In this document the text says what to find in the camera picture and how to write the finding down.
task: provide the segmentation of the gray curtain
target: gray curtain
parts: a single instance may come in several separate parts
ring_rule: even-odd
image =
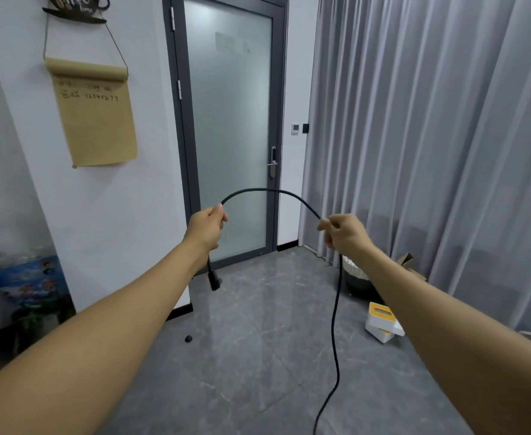
[[[531,331],[531,0],[320,0],[314,60],[303,197]]]

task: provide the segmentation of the paper scroll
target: paper scroll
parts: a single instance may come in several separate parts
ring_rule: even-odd
[[[66,142],[76,166],[137,157],[128,70],[46,57]]]

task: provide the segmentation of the gray tile floor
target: gray tile floor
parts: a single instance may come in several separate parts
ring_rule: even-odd
[[[205,275],[191,281],[195,311],[165,324],[102,434],[311,434],[336,381],[338,271],[293,248],[218,275],[216,292]],[[318,434],[470,434],[406,337],[364,330],[367,310],[340,299],[342,379]]]

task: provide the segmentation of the wall hanging decoration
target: wall hanging decoration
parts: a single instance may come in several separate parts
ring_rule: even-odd
[[[50,0],[56,9],[43,7],[42,10],[55,17],[66,20],[88,22],[93,24],[106,23],[104,18],[97,18],[96,12],[108,9],[111,5],[110,0]]]
[[[130,104],[129,69],[107,30],[124,67],[81,63],[46,56],[60,120],[73,167],[109,165],[137,158],[137,136]]]

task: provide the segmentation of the person's left hand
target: person's left hand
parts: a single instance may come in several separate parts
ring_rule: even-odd
[[[223,222],[228,220],[221,203],[214,208],[207,208],[191,215],[183,242],[193,243],[201,249],[204,256],[203,265],[207,262],[209,252],[219,247],[217,242],[221,237]]]

